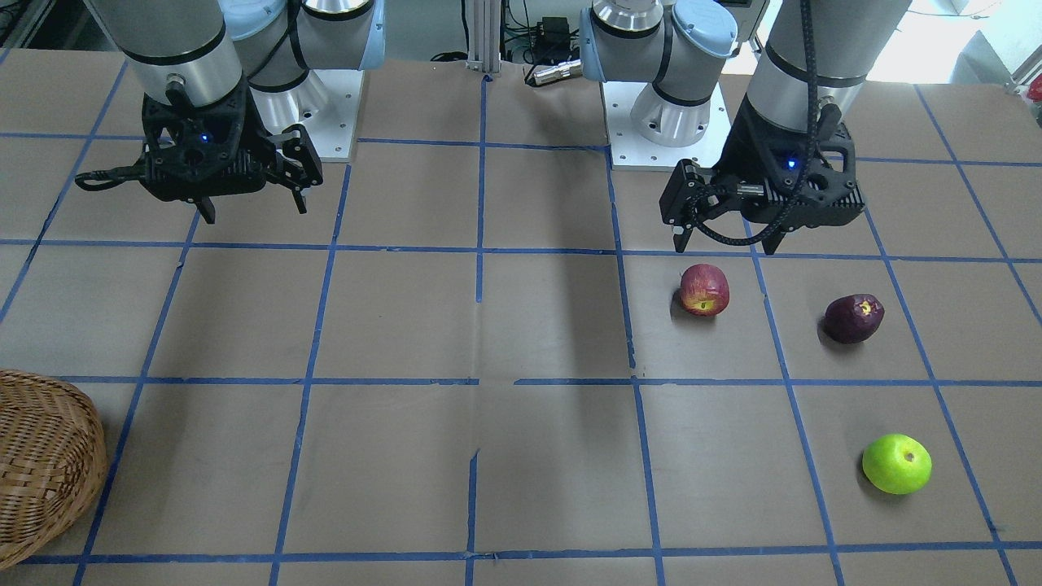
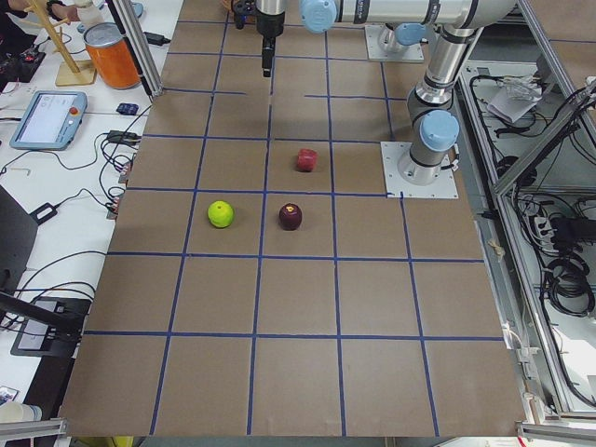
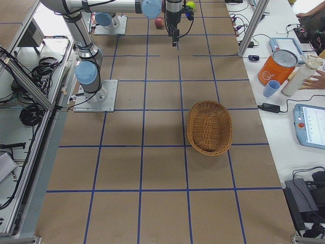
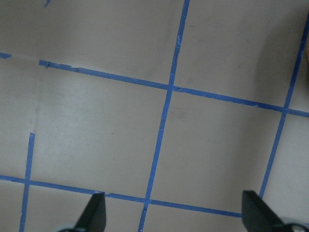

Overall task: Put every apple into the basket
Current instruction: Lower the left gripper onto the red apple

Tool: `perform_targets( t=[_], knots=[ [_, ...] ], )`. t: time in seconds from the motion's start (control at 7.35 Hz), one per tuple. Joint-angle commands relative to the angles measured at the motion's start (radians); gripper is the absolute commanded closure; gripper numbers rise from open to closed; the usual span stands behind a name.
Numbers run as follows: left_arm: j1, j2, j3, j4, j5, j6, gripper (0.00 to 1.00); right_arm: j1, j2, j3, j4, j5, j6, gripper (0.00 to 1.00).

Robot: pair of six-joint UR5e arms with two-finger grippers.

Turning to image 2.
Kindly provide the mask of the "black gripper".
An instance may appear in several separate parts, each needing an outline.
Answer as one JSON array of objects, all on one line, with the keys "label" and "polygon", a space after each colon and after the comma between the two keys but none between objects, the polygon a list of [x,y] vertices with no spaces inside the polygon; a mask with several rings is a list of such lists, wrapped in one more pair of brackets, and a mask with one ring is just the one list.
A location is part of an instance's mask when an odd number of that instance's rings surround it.
[{"label": "black gripper", "polygon": [[262,70],[264,77],[272,74],[273,61],[276,52],[276,39],[283,34],[284,13],[265,14],[257,11],[257,31],[262,36]]}]

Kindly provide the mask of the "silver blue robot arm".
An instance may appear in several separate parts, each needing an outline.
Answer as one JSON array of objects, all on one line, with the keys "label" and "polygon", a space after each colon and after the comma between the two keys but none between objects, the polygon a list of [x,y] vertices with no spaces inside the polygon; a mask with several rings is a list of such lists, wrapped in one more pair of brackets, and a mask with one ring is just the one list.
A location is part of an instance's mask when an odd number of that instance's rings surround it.
[{"label": "silver blue robot arm", "polygon": [[436,43],[424,78],[413,88],[408,109],[413,124],[413,142],[398,162],[400,176],[420,186],[434,183],[441,164],[458,137],[459,124],[446,110],[452,98],[458,65],[467,52],[467,39],[475,30],[466,25],[471,1],[301,1],[299,12],[304,27],[320,34],[336,22],[382,22],[438,24]]}]

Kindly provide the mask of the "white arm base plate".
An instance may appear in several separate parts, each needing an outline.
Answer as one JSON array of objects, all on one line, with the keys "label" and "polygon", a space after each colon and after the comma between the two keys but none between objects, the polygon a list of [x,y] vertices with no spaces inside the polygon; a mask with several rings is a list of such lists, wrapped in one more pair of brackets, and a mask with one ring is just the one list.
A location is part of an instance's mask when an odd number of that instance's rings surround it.
[{"label": "white arm base plate", "polygon": [[454,178],[457,168],[452,167],[448,154],[438,166],[427,168],[411,159],[410,142],[381,142],[381,154],[389,198],[458,199]]}]

